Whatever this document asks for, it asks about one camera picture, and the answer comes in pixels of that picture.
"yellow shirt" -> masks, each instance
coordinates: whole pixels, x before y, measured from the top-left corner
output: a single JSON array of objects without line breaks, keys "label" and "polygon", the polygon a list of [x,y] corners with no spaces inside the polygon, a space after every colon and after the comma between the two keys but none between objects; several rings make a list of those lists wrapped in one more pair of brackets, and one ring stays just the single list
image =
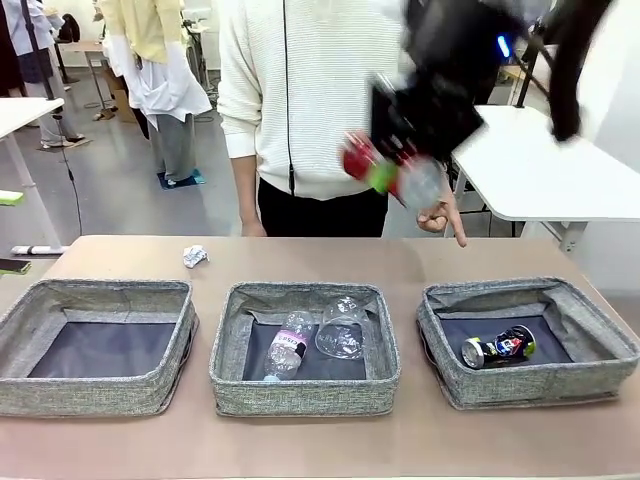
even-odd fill
[{"label": "yellow shirt", "polygon": [[182,42],[180,0],[100,0],[112,35],[125,35],[141,58],[167,63],[165,43]]}]

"person in white sweater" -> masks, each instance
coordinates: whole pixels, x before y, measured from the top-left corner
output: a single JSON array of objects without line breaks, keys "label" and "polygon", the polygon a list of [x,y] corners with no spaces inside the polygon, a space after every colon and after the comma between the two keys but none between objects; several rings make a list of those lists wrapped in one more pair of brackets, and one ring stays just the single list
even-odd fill
[{"label": "person in white sweater", "polygon": [[[398,72],[402,24],[370,0],[221,0],[220,8],[218,112],[243,235],[381,236],[388,198],[345,173],[339,151],[345,132],[367,129],[371,76]],[[418,224],[440,231],[449,219],[464,245],[446,190]]]}]

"white sweater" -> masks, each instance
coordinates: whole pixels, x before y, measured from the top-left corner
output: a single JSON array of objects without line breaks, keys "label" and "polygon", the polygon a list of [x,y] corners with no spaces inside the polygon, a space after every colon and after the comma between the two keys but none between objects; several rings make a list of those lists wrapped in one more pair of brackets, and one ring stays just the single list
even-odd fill
[{"label": "white sweater", "polygon": [[[366,190],[344,172],[346,131],[367,130],[369,80],[395,75],[402,25],[370,0],[286,0],[291,157],[296,195]],[[222,115],[230,158],[257,154],[258,173],[289,191],[282,0],[222,0]]]}]

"shoe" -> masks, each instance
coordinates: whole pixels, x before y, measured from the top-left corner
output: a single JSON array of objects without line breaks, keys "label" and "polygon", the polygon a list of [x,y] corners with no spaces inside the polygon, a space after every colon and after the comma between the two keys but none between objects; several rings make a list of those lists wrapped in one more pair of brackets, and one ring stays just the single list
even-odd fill
[{"label": "shoe", "polygon": [[53,142],[53,143],[46,143],[46,142],[40,142],[40,143],[42,144],[42,148],[44,148],[45,150],[49,150],[50,148],[67,148],[67,147],[73,146],[73,143],[67,140],[63,140],[61,142]]},{"label": "shoe", "polygon": [[82,134],[78,134],[77,137],[67,138],[67,142],[78,143],[78,142],[81,142],[82,140],[84,140],[85,138],[87,138],[87,137],[85,137]]}]

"hand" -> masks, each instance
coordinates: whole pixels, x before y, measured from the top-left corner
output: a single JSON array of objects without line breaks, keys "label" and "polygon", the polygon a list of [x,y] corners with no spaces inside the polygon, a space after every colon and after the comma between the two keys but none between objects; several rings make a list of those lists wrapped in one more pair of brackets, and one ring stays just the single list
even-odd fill
[{"label": "hand", "polygon": [[254,220],[249,223],[242,224],[243,237],[266,237],[267,232],[264,230],[260,220]]},{"label": "hand", "polygon": [[420,211],[417,222],[418,226],[427,232],[437,233],[442,232],[448,222],[451,222],[453,233],[456,236],[458,245],[461,247],[467,246],[467,234],[464,232],[462,226],[462,219],[460,218],[460,212],[456,205],[456,199],[453,196],[449,182],[443,174],[442,189],[443,194],[440,201],[431,208],[425,208]]}]

